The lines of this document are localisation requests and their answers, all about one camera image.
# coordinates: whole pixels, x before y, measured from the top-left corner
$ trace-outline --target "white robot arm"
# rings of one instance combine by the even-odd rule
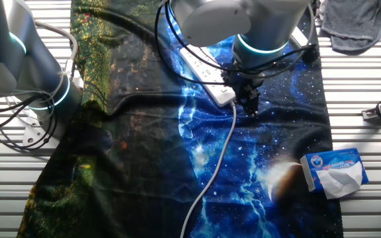
[[[0,97],[16,95],[26,100],[39,92],[47,92],[60,112],[54,133],[59,139],[81,101],[81,91],[69,78],[77,47],[64,71],[41,41],[35,24],[23,0],[0,0]],[[19,95],[15,90],[30,93]],[[29,107],[38,118],[49,114],[44,100],[36,100]],[[47,125],[48,122],[42,125],[45,130]]]

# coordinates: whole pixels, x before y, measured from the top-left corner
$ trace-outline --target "wrinkled fabric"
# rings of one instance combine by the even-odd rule
[[[83,106],[30,193],[18,237],[180,236],[217,165],[232,109],[162,66],[153,47],[157,7],[158,1],[72,1]],[[308,32],[308,21],[304,16],[300,29]],[[193,77],[164,18],[159,30],[173,49],[164,50],[170,66]],[[209,47],[223,65],[232,42]],[[185,237],[343,237],[339,201],[310,194],[293,163],[332,149],[320,62],[298,63],[259,92],[257,117],[237,106],[220,172]],[[271,171],[283,163],[294,166],[270,186]]]

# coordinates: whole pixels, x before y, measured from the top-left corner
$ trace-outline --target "tissue box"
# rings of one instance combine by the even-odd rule
[[[358,162],[362,165],[360,155],[356,148],[311,153],[301,158],[302,169],[304,170],[305,179],[307,180],[310,192],[323,191],[323,186],[320,183],[317,171],[349,168]],[[362,165],[361,184],[366,183],[368,183],[368,178],[365,173],[364,165]]]

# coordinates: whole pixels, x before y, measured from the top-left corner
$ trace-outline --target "power cord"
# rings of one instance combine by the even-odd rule
[[[10,121],[12,121],[23,109],[25,109],[30,103],[33,102],[33,100],[35,99],[35,97],[32,97],[30,99],[27,99],[25,100],[23,104],[18,104],[15,106],[15,108],[17,107],[20,107],[12,116],[10,116],[5,122],[1,123],[0,124],[0,128],[2,128],[3,126],[7,125]],[[4,109],[0,109],[0,112],[6,112],[10,109],[7,109],[7,108],[4,108]]]
[[[222,153],[220,154],[220,158],[218,159],[216,170],[212,174],[212,177],[211,177],[210,181],[208,181],[208,183],[206,184],[205,188],[198,195],[198,197],[195,199],[195,201],[193,202],[192,206],[190,207],[190,209],[188,211],[188,214],[186,215],[185,221],[183,222],[180,238],[183,238],[183,236],[185,235],[185,230],[186,230],[187,223],[188,223],[189,218],[190,218],[190,216],[192,214],[192,211],[195,209],[195,206],[198,204],[199,200],[204,196],[205,192],[210,188],[212,182],[214,182],[214,179],[216,178],[216,176],[218,174],[218,171],[220,170],[220,165],[222,164],[222,161],[223,161],[223,158],[224,158],[224,153],[226,152],[226,148],[228,147],[230,138],[231,138],[231,136],[233,134],[233,131],[235,130],[236,118],[237,118],[237,115],[236,115],[236,105],[235,105],[234,102],[231,102],[230,104],[231,104],[231,106],[233,108],[232,127],[230,128],[229,135],[227,136],[226,141],[224,142],[223,150],[222,150]]]
[[[52,138],[52,136],[54,135],[56,128],[57,128],[57,124],[58,124],[56,107],[51,106],[48,103],[48,110],[54,111],[54,116],[55,116],[54,127],[52,127],[53,117],[51,116],[50,121],[49,121],[49,125],[48,125],[48,130],[45,131],[44,135],[38,141],[36,141],[30,145],[19,145],[9,138],[9,136],[2,130],[3,125],[0,124],[0,132],[5,137],[5,139],[8,141],[8,142],[5,142],[0,138],[0,143],[4,144],[7,147],[10,147],[11,149],[14,149],[16,151],[32,151],[32,150],[40,149],[41,147],[43,147],[45,144],[47,144],[49,142],[50,138]],[[41,141],[43,141],[43,143],[41,145],[39,145],[38,147],[35,147],[35,148],[31,148],[32,146],[38,145]]]

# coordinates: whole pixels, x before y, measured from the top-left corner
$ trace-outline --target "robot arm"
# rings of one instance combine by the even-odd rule
[[[209,46],[235,35],[232,49],[233,64],[241,69],[257,67],[280,57],[289,40],[296,39],[292,37],[292,33],[299,31],[296,25],[306,7],[312,14],[310,0],[171,0],[170,2],[170,9],[175,15],[182,35],[190,44]],[[315,27],[313,18],[311,26],[310,36]],[[307,55],[312,55],[316,60],[318,54],[314,49],[312,51]],[[302,54],[286,69],[292,67],[303,56]],[[224,72],[226,81],[233,83],[238,103],[248,115],[252,116],[256,115],[258,109],[259,93],[256,88],[270,76],[272,75],[265,76],[263,73]]]
[[[66,71],[72,68],[73,60],[69,59]],[[0,0],[0,97],[15,95],[15,90],[31,92],[16,95],[21,100],[42,91],[51,94],[56,110],[63,112],[58,113],[55,138],[64,134],[81,101],[81,91],[41,41],[26,3]],[[49,114],[47,102],[43,100],[34,101],[29,107],[38,118]],[[43,123],[45,130],[47,125],[48,122]]]

